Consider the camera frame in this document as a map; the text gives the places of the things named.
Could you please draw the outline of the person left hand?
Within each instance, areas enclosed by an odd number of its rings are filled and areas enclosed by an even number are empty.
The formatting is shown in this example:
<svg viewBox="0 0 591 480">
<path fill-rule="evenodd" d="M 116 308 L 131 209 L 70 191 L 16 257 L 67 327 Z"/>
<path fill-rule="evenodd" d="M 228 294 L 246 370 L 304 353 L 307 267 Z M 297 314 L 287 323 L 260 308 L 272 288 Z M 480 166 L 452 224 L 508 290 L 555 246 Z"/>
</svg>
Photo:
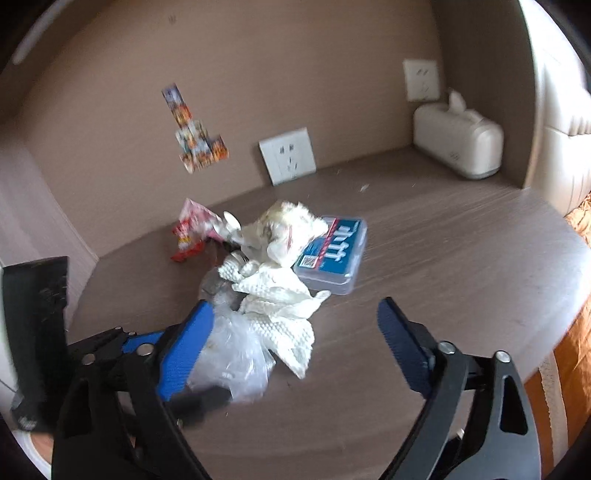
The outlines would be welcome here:
<svg viewBox="0 0 591 480">
<path fill-rule="evenodd" d="M 48 464 L 52 463 L 54 439 L 48 433 L 33 432 L 30 435 L 31 442 L 36 452 Z"/>
</svg>

